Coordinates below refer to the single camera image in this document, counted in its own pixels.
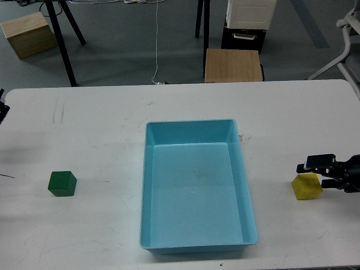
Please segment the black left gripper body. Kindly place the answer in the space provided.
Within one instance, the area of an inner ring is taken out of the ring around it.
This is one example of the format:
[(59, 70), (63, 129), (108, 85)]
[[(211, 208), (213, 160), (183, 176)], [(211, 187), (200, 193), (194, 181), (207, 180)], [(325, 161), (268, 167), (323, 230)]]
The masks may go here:
[(2, 124), (2, 122), (4, 121), (5, 117), (7, 116), (10, 110), (10, 107), (6, 105), (4, 101), (0, 101), (0, 106), (1, 106), (0, 124)]

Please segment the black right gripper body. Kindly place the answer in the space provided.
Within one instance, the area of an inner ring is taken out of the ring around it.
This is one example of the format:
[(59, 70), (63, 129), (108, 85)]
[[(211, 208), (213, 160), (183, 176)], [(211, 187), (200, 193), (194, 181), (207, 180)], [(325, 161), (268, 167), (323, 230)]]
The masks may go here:
[(359, 192), (359, 155), (352, 156), (348, 161), (336, 162), (336, 177), (338, 190), (346, 193)]

